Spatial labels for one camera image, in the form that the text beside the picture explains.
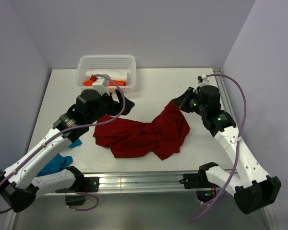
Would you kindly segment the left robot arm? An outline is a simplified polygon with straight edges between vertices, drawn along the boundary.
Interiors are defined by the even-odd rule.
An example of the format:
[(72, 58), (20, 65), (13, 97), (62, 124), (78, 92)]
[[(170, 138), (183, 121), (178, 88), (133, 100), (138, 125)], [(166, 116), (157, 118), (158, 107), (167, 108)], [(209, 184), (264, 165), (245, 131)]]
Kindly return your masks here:
[(44, 138), (12, 166), (0, 170), (0, 195), (18, 213), (45, 194), (62, 190), (85, 195), (81, 171), (68, 166), (58, 173), (39, 177), (37, 174), (62, 150), (73, 144), (92, 126), (101, 126), (127, 115), (135, 106), (123, 92), (111, 94), (88, 89), (81, 92), (66, 113), (61, 115)]

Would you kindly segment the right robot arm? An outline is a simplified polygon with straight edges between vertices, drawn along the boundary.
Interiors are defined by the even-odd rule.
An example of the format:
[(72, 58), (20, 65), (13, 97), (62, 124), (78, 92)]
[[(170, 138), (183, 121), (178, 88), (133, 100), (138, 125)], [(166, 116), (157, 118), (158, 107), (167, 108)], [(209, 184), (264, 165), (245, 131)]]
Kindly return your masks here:
[(221, 109), (219, 89), (215, 86), (189, 87), (172, 103), (186, 113), (197, 113), (204, 127), (221, 145), (235, 165), (238, 177), (230, 175), (217, 163), (209, 162), (199, 167), (197, 173), (183, 175), (180, 183), (186, 189), (216, 185), (234, 197), (244, 214), (275, 202), (281, 188), (278, 177), (270, 174), (259, 164), (244, 140), (232, 116)]

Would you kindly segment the dark red t shirt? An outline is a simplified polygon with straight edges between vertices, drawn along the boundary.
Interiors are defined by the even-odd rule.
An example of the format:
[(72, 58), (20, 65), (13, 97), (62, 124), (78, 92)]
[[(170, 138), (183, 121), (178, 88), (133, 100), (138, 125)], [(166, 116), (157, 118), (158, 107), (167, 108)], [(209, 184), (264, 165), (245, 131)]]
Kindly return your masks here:
[(180, 152), (190, 129), (182, 112), (170, 102), (150, 123), (118, 118), (96, 126), (93, 137), (115, 158), (140, 158), (153, 152), (163, 161)]

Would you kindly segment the white plastic basket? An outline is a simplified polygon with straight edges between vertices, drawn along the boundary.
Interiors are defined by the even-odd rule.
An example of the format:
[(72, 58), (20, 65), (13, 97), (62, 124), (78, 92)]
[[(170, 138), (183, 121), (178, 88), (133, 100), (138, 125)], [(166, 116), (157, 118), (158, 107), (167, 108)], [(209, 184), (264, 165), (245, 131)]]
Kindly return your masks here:
[(88, 55), (80, 58), (75, 79), (80, 89), (88, 89), (84, 85), (91, 75), (107, 74), (115, 81), (125, 83), (121, 86), (124, 93), (137, 91), (136, 60), (131, 55)]

